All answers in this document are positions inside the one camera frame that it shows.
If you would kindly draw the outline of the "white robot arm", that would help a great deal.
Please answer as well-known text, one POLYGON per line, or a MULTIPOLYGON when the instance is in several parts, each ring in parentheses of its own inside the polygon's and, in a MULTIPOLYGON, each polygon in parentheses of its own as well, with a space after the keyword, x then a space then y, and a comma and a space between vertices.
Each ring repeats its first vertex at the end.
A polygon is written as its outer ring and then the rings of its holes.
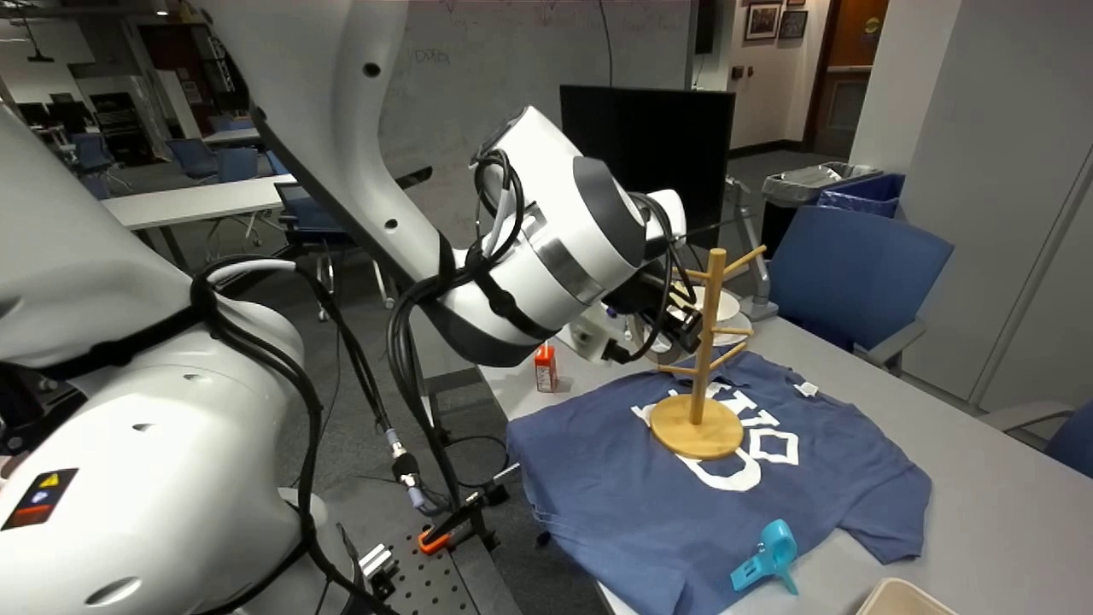
MULTIPOLYGON (((625 188, 525 105, 470 160, 493 232, 453 247, 380 147, 407 0, 207 14, 271 152, 470 364, 525 358, 671 235, 677 196, 625 188)), ((324 420, 297 330, 140 244, 25 121, 0 198, 3 365, 99 384, 3 485, 0 615, 391 615, 309 480, 274 470, 287 425, 324 420)))

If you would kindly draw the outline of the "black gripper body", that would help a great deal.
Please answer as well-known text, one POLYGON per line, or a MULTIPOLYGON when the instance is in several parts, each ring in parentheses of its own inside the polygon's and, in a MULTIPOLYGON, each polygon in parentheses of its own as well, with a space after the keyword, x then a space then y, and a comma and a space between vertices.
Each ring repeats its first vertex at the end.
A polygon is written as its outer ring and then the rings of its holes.
POLYGON ((695 311, 694 315, 669 315, 667 311, 667 286, 669 284, 671 282, 667 273, 638 269, 634 277, 627 277, 618 290, 610 290, 603 297, 610 315, 632 315, 649 324, 649 335, 634 354, 627 354, 622 341, 609 340, 601 350, 603 358, 634 364, 653 350, 656 340, 662 340, 662 330, 669 321, 695 321, 695 311))

